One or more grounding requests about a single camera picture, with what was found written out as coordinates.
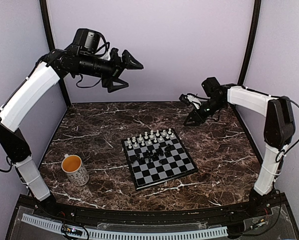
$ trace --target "chessboard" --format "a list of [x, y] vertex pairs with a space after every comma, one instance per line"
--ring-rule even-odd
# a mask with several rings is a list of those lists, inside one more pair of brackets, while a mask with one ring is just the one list
[[136, 190], [198, 171], [173, 128], [123, 139], [122, 145]]

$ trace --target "marble surface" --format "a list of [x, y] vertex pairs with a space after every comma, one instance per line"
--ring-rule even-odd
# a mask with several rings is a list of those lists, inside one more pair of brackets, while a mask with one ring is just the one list
[[[40, 172], [60, 203], [127, 211], [172, 211], [248, 201], [260, 164], [229, 107], [220, 121], [185, 127], [191, 111], [181, 102], [80, 103], [63, 119]], [[198, 172], [136, 191], [121, 139], [174, 128]], [[72, 185], [61, 168], [65, 154], [79, 155], [89, 182]]]

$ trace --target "cup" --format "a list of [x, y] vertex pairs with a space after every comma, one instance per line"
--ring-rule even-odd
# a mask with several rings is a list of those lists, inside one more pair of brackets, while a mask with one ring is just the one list
[[61, 162], [61, 169], [75, 186], [83, 186], [87, 184], [90, 179], [82, 159], [77, 155], [65, 154], [65, 158]]

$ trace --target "wall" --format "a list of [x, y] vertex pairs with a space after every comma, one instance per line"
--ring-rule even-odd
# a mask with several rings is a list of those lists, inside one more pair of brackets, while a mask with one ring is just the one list
[[[299, 1], [263, 1], [245, 85], [272, 95], [286, 95], [299, 104]], [[299, 110], [293, 107], [299, 137]], [[257, 146], [264, 153], [265, 120], [240, 110]], [[285, 158], [276, 184], [286, 193], [299, 227], [299, 144]]]
[[[181, 93], [203, 94], [201, 83], [217, 77], [236, 83], [250, 31], [253, 0], [48, 1], [57, 48], [67, 47], [78, 28], [104, 34], [144, 65], [126, 70], [129, 88], [108, 94], [97, 86], [77, 89], [66, 78], [72, 102], [176, 101]], [[84, 84], [95, 83], [86, 76]]]
[[[31, 72], [37, 59], [48, 52], [38, 0], [0, 0], [0, 106]], [[38, 165], [66, 110], [58, 86], [50, 89], [22, 122], [20, 129]], [[8, 168], [0, 146], [0, 168]], [[13, 169], [0, 173], [0, 240], [19, 197], [27, 190]]]

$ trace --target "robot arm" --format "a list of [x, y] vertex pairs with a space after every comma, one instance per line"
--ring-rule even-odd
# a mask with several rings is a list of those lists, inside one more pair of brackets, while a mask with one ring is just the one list
[[[101, 38], [104, 45], [98, 48]], [[103, 47], [104, 53], [97, 54]], [[67, 74], [73, 77], [99, 77], [109, 93], [127, 88], [129, 84], [119, 79], [123, 70], [144, 67], [127, 50], [119, 57], [117, 48], [112, 48], [110, 52], [108, 48], [109, 42], [105, 41], [101, 33], [78, 29], [73, 43], [65, 50], [55, 49], [42, 56], [30, 76], [0, 107], [0, 144], [16, 167], [22, 182], [39, 201], [53, 196], [32, 159], [30, 147], [19, 126], [35, 103]]]
[[193, 111], [186, 118], [185, 126], [198, 126], [207, 117], [224, 108], [227, 103], [239, 105], [263, 115], [265, 120], [265, 156], [254, 190], [261, 196], [272, 191], [282, 165], [280, 159], [289, 147], [295, 133], [292, 106], [287, 97], [272, 97], [235, 84], [220, 85], [215, 77], [207, 78], [202, 87], [208, 97], [205, 102], [193, 94], [182, 94], [180, 100], [193, 105]]

